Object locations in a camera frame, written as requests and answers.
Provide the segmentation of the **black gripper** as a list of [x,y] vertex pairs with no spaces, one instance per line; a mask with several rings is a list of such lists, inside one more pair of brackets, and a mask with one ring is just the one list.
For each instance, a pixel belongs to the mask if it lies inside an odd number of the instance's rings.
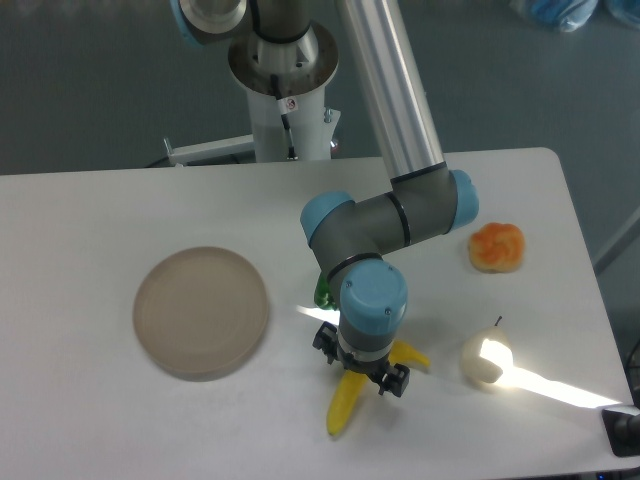
[[323,322],[314,336],[312,346],[325,355],[329,365],[338,359],[346,370],[363,374],[377,383],[380,396],[391,393],[401,398],[409,384],[411,370],[404,364],[390,363],[390,345],[377,351],[343,349],[338,343],[337,326]]

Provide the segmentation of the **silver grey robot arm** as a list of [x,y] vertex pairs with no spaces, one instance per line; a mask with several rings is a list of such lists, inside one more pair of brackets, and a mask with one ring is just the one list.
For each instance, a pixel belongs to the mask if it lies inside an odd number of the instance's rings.
[[[257,161],[330,157],[339,114],[325,106],[324,91],[339,53],[306,2],[174,1],[171,9],[185,40],[229,41],[228,64],[249,105],[245,143]],[[391,188],[364,201],[324,193],[302,210],[307,244],[340,313],[313,345],[381,393],[401,396],[410,370],[392,349],[408,289],[385,256],[469,224],[479,201],[469,176],[446,165],[398,4],[341,1],[337,10]]]

